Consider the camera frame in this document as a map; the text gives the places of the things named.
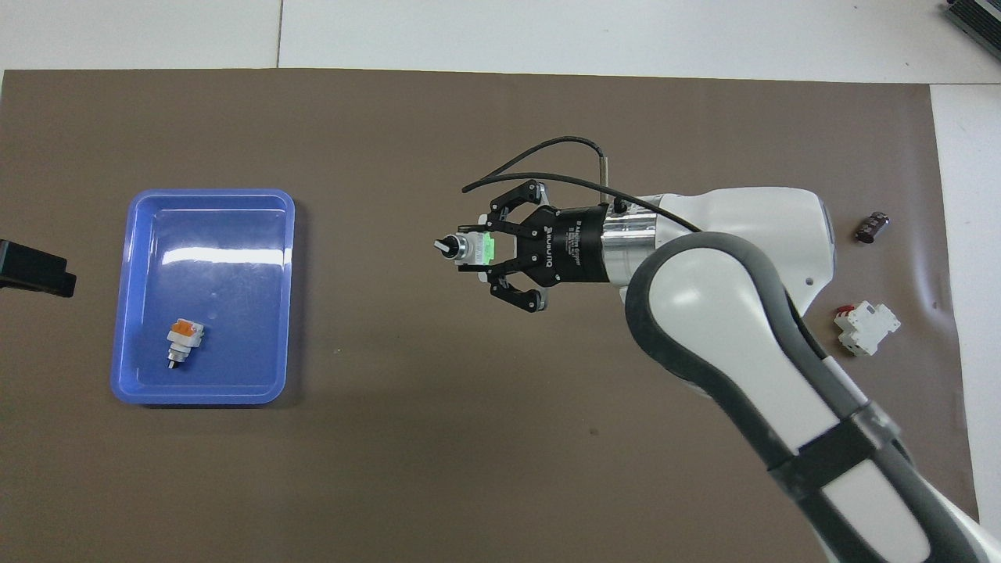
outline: brown mat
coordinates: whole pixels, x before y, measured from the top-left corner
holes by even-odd
[[[0,291],[5,558],[823,561],[722,412],[635,345],[612,288],[559,287],[529,315],[431,247],[498,191],[460,185],[561,134],[598,140],[633,193],[821,194],[838,272],[809,324],[975,515],[926,86],[8,71],[0,236],[67,256],[79,282],[71,300]],[[596,173],[579,146],[522,169]],[[275,405],[111,395],[126,207],[152,187],[295,198],[290,383]],[[874,210],[888,231],[853,243]],[[903,328],[854,359],[832,310],[863,299]]]

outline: metal cylinder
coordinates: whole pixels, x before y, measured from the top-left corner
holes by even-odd
[[[657,217],[642,207],[636,212],[609,213],[602,232],[602,254],[609,282],[629,285],[633,273],[657,248]]]

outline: tray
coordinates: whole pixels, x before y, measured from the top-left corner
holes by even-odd
[[[129,205],[111,390],[140,405],[259,405],[285,386],[295,205],[278,189],[153,189]],[[179,318],[205,326],[168,369]]]

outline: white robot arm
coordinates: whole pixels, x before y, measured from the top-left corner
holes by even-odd
[[[496,173],[477,184],[505,179]],[[600,187],[619,196],[614,204],[558,209],[529,179],[435,246],[529,312],[544,310],[546,289],[560,283],[620,288],[640,347],[726,411],[832,560],[1001,563],[996,541],[922,479],[897,426],[800,318],[834,275],[815,194],[748,187],[638,199]],[[540,206],[507,221],[523,203]],[[514,258],[490,263],[490,232],[516,236]],[[514,288],[515,271],[541,288]]]

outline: capacitor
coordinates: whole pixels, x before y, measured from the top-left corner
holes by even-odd
[[[886,213],[876,211],[862,221],[859,229],[855,231],[855,238],[866,244],[872,244],[876,235],[888,224],[890,224],[890,217]]]

